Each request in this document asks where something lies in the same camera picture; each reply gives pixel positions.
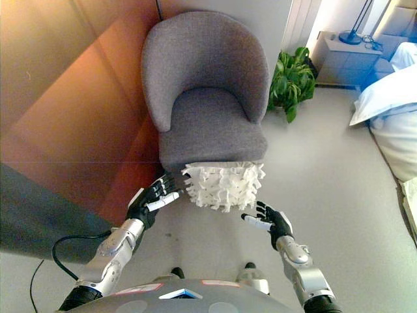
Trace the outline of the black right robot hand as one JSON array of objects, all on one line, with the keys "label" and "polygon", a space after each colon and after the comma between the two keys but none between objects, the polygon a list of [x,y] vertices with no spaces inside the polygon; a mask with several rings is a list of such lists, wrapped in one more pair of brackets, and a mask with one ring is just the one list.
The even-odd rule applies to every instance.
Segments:
[{"label": "black right robot hand", "polygon": [[241,219],[256,228],[266,230],[270,234],[271,245],[276,249],[277,240],[283,236],[293,236],[291,222],[281,211],[276,211],[262,201],[256,201],[257,215],[241,214]]}]

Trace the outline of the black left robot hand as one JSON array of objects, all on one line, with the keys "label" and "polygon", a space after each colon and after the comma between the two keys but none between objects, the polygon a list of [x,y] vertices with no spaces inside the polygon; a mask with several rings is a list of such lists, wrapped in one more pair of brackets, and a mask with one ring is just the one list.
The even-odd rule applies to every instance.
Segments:
[{"label": "black left robot hand", "polygon": [[175,180],[171,173],[165,172],[147,188],[141,188],[128,204],[126,219],[135,218],[149,229],[155,221],[159,209],[174,202],[182,194],[176,189]]}]

